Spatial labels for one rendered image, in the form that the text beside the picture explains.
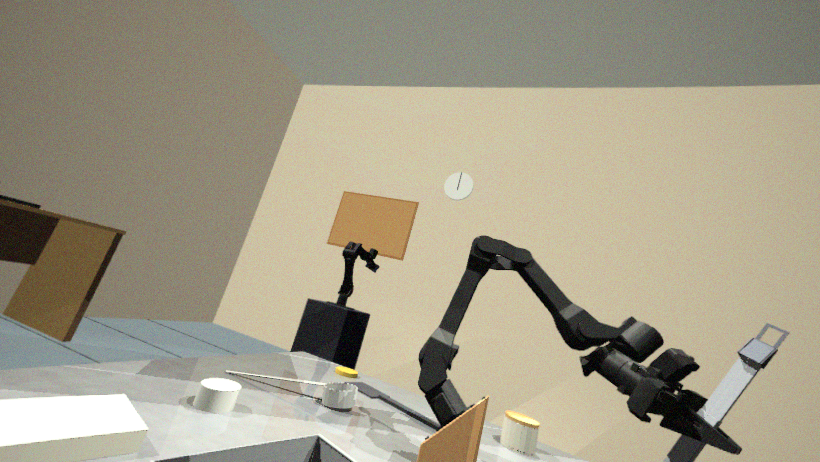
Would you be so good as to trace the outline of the white jar with wooden lid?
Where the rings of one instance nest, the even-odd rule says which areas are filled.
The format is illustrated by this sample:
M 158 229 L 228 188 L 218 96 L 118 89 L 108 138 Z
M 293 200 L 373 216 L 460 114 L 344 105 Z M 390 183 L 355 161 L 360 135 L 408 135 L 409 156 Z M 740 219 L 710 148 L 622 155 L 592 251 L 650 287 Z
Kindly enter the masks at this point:
M 508 449 L 535 457 L 539 423 L 514 411 L 505 411 L 500 442 Z

